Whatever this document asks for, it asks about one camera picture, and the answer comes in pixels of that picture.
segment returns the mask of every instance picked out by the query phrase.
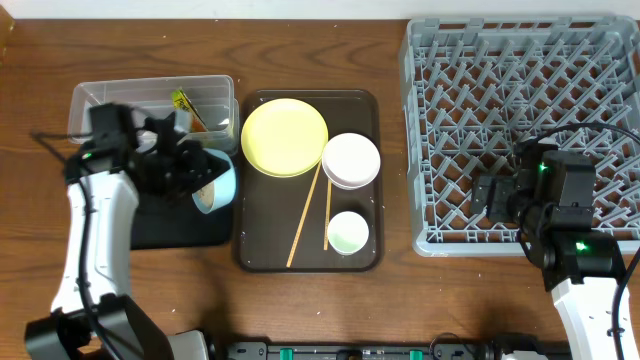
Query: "yellow plate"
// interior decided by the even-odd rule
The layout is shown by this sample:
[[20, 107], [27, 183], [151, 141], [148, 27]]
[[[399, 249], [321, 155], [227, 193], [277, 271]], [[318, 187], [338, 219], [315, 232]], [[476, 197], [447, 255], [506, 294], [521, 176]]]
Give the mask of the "yellow plate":
[[320, 161], [328, 140], [318, 110], [300, 100], [277, 99], [249, 115], [240, 142], [253, 167], [270, 176], [292, 177]]

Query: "yellow packet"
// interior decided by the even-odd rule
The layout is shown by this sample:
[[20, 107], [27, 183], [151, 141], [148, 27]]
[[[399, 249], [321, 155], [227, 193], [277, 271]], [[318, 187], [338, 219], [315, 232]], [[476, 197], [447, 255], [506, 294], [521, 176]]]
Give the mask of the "yellow packet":
[[175, 90], [171, 93], [171, 100], [173, 101], [173, 107], [175, 109], [180, 109], [191, 113], [191, 132], [207, 132], [207, 127], [204, 126], [202, 119], [200, 119], [200, 115], [196, 111], [196, 108], [191, 105], [189, 98], [185, 95], [182, 88]]

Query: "dark gray tray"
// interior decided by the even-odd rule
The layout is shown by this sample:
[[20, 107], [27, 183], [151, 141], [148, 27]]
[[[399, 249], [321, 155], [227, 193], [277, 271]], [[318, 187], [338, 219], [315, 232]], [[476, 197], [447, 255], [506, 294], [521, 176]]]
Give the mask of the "dark gray tray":
[[[293, 98], [315, 107], [324, 117], [329, 138], [345, 132], [367, 136], [380, 148], [378, 107], [375, 98], [361, 90], [261, 90], [244, 102], [244, 119], [258, 106], [274, 99]], [[320, 169], [295, 257], [286, 267], [316, 168], [293, 178], [262, 174], [242, 159], [243, 183], [240, 236], [235, 254], [252, 272], [358, 272], [374, 267], [382, 251], [382, 171], [369, 185], [354, 191], [332, 188], [331, 216], [356, 211], [370, 226], [364, 248], [350, 256], [324, 251], [327, 177]]]

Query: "wooden table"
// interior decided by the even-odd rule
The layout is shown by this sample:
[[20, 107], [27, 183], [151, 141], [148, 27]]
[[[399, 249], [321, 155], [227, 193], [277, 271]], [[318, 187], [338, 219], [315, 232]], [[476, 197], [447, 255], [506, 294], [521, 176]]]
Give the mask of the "wooden table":
[[[364, 274], [253, 275], [234, 263], [229, 245], [133, 252], [133, 295], [166, 333], [202, 326], [225, 341], [402, 344], [443, 331], [467, 339], [519, 331], [565, 340], [540, 272], [524, 258], [422, 258], [413, 251], [397, 59], [405, 25], [18, 21], [0, 68], [0, 358], [26, 357], [25, 324], [48, 314], [69, 231], [61, 166], [29, 131], [65, 133], [72, 90], [83, 81], [202, 74], [233, 77], [240, 102], [257, 89], [371, 92], [385, 165], [385, 254]], [[638, 296], [632, 312], [638, 333]]]

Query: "chopstick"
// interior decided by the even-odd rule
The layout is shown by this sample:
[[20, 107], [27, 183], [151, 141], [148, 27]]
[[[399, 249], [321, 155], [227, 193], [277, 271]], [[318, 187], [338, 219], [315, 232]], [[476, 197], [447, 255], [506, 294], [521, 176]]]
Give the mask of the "chopstick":
[[331, 216], [331, 180], [327, 179], [327, 212], [324, 217], [324, 249], [329, 247], [329, 216]]
[[291, 246], [291, 251], [289, 252], [289, 260], [287, 260], [287, 267], [291, 267], [291, 262], [293, 262], [293, 255], [296, 253], [296, 247], [298, 246], [298, 240], [300, 239], [300, 233], [302, 232], [302, 225], [304, 225], [304, 219], [307, 217], [307, 210], [309, 210], [309, 204], [311, 204], [311, 198], [313, 197], [313, 190], [316, 188], [316, 181], [318, 180], [320, 165], [321, 163], [318, 163], [318, 167], [316, 167], [316, 174], [313, 176], [313, 182], [311, 183], [311, 188], [309, 189], [309, 195], [307, 195], [307, 202], [304, 204], [304, 209], [302, 210], [302, 216], [300, 217], [300, 223], [298, 224], [298, 231], [296, 231], [296, 237], [293, 239], [293, 245]]

